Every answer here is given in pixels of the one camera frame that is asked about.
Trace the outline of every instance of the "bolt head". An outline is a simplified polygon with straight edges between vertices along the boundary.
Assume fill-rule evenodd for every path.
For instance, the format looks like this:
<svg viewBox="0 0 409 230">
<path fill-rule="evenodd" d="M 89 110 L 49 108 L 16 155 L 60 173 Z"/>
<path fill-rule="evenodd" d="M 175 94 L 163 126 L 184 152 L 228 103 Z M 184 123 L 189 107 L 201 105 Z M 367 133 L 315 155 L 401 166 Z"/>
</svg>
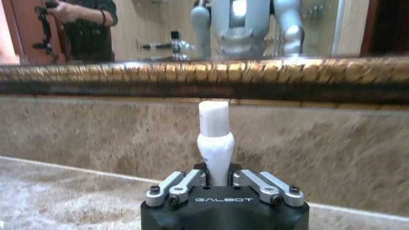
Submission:
<svg viewBox="0 0 409 230">
<path fill-rule="evenodd" d="M 271 205 L 279 207 L 283 204 L 283 197 L 280 195 L 273 195 L 271 197 Z"/>
<path fill-rule="evenodd" d="M 152 195 L 159 194 L 159 193 L 160 193 L 160 186 L 159 186 L 159 185 L 151 186 L 149 191 L 151 191 L 151 194 L 152 194 Z"/>
<path fill-rule="evenodd" d="M 300 193 L 300 188 L 295 185 L 289 186 L 289 192 L 292 194 L 299 194 Z"/>
<path fill-rule="evenodd" d="M 169 197 L 169 205 L 171 205 L 171 206 L 179 205 L 179 201 L 180 201 L 180 199 L 179 199 L 177 196 L 171 196 L 171 197 Z"/>
</svg>

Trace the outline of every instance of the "gold ornate frame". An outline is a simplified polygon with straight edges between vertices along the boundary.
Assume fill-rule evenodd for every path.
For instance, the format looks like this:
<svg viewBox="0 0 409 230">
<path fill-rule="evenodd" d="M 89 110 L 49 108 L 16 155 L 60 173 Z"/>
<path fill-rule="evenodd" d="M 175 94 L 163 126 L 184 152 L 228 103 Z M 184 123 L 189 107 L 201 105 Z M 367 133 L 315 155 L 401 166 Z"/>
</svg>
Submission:
<svg viewBox="0 0 409 230">
<path fill-rule="evenodd" d="M 409 105 L 409 57 L 3 66 L 0 93 Z"/>
</svg>

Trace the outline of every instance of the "white plastic bottle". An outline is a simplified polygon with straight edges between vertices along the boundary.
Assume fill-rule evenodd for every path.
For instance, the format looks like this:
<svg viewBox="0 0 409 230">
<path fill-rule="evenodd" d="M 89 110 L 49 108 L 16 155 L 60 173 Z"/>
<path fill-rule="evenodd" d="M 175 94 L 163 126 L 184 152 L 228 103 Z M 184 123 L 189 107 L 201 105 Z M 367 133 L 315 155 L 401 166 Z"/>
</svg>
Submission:
<svg viewBox="0 0 409 230">
<path fill-rule="evenodd" d="M 229 104 L 228 102 L 201 102 L 199 114 L 197 146 L 209 169 L 211 183 L 213 186 L 227 186 L 235 147 L 229 124 Z"/>
</svg>

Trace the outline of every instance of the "marble countertop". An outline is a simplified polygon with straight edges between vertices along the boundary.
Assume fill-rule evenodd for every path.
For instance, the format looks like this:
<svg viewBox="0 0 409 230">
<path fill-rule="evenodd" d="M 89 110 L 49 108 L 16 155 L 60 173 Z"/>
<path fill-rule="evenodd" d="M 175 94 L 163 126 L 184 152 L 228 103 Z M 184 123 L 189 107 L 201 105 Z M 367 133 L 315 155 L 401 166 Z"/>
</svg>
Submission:
<svg viewBox="0 0 409 230">
<path fill-rule="evenodd" d="M 153 182 L 0 157 L 0 229 L 139 230 Z M 409 229 L 409 218 L 311 207 L 312 230 Z"/>
</svg>

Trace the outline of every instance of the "person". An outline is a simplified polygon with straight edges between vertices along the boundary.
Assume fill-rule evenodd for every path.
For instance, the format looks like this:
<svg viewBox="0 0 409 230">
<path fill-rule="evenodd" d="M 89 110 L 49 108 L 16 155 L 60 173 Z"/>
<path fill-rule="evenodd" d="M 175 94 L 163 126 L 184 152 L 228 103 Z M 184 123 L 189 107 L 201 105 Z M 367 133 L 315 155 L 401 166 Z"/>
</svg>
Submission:
<svg viewBox="0 0 409 230">
<path fill-rule="evenodd" d="M 117 24 L 113 0 L 57 0 L 48 13 L 63 22 L 71 55 L 85 63 L 113 61 L 111 26 Z"/>
</svg>

